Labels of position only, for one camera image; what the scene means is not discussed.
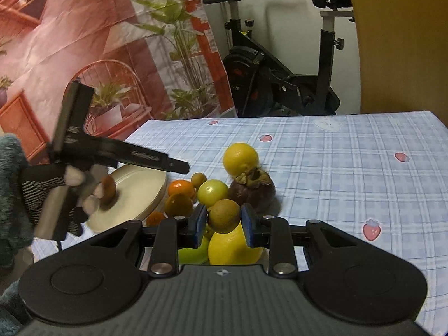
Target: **metal bolt head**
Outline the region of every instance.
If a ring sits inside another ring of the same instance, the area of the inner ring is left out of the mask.
[[[279,262],[274,265],[274,271],[277,274],[291,274],[296,270],[296,267],[288,262]]]
[[[167,274],[172,270],[171,264],[167,262],[158,262],[151,266],[151,271],[155,274]]]

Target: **exercise bike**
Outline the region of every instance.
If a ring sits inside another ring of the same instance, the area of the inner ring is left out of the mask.
[[[287,115],[335,115],[340,100],[330,87],[334,48],[342,50],[344,40],[335,39],[335,17],[348,17],[354,22],[351,0],[312,0],[322,11],[319,70],[317,76],[293,74],[276,57],[252,38],[253,20],[245,20],[241,29],[238,1],[202,0],[204,4],[228,2],[233,47],[223,59],[238,117],[277,116],[275,109],[286,108]]]

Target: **wooden door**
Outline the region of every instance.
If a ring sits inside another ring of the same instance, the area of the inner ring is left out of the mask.
[[[361,112],[430,110],[448,125],[448,0],[352,0]]]

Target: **light blue tablecloth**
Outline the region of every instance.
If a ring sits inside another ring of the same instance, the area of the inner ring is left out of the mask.
[[[321,219],[366,241],[364,225],[377,221],[372,243],[426,276],[417,321],[432,334],[448,331],[448,129],[432,113],[148,121],[127,141],[228,184],[225,149],[250,144],[276,185],[280,216],[294,225]],[[87,229],[64,247],[90,236]],[[41,258],[55,245],[35,241],[33,250]],[[296,254],[306,269],[302,250]]]

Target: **wicker chair print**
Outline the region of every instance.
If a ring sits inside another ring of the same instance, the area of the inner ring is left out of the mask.
[[[140,80],[123,62],[113,59],[93,62],[72,80],[95,89],[84,124],[90,135],[124,140],[151,119],[151,107],[142,94]]]

